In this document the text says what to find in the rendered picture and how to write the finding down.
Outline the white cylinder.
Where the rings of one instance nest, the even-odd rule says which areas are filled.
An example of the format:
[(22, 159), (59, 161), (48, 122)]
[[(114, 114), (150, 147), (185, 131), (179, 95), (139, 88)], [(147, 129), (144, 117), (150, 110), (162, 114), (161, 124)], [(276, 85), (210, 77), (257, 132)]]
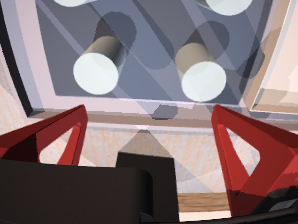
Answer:
[(209, 101), (223, 91), (225, 71), (202, 44), (183, 46), (176, 55), (175, 63), (183, 92), (191, 100)]
[(92, 94), (106, 94), (116, 86), (126, 59), (124, 45), (116, 38), (98, 38), (76, 61), (74, 77)]
[(252, 0), (194, 0), (198, 5), (222, 15), (236, 15), (243, 12)]
[(63, 6), (74, 7), (85, 3), (93, 2), (96, 0), (54, 0), (54, 1)]

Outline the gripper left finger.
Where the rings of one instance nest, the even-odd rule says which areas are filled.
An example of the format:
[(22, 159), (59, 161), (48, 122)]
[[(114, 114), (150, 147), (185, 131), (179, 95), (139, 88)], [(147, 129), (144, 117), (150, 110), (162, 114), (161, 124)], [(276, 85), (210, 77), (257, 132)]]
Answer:
[(7, 160), (40, 162), (40, 153), (73, 127), (57, 164), (79, 165), (88, 116), (79, 105), (42, 121), (0, 135), (0, 157)]

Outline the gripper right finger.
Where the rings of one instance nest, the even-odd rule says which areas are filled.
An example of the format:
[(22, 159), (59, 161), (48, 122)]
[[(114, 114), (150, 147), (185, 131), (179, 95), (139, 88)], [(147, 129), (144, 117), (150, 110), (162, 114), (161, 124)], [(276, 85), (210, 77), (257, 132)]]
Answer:
[[(218, 104), (214, 105), (211, 122), (231, 217), (249, 215), (274, 190), (298, 186), (298, 134)], [(250, 177), (226, 127), (260, 154)]]

